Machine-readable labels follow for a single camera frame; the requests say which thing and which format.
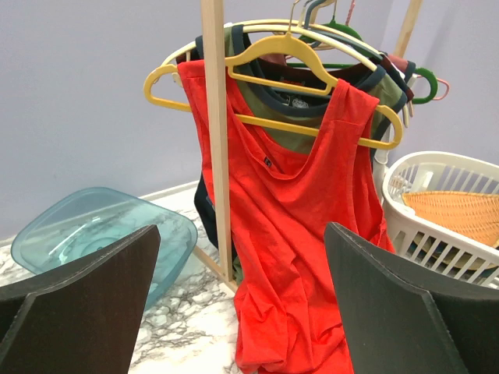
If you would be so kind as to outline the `red tank top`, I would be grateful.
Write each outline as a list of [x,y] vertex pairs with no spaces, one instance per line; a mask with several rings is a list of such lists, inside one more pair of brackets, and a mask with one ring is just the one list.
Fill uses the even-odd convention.
[[234,297],[235,361],[245,373],[353,370],[324,248],[338,222],[392,250],[368,148],[378,100],[340,81],[308,154],[277,144],[227,79],[232,240],[243,279]]

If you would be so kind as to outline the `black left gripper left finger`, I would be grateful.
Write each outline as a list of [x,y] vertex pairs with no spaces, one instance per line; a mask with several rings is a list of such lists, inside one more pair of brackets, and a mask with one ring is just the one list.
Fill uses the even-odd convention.
[[160,246],[156,226],[1,288],[3,373],[126,373]]

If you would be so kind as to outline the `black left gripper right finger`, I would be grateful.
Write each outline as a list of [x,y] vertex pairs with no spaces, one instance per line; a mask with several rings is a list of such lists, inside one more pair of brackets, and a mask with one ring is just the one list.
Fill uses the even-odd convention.
[[356,373],[496,373],[498,291],[441,275],[339,223],[327,261]]

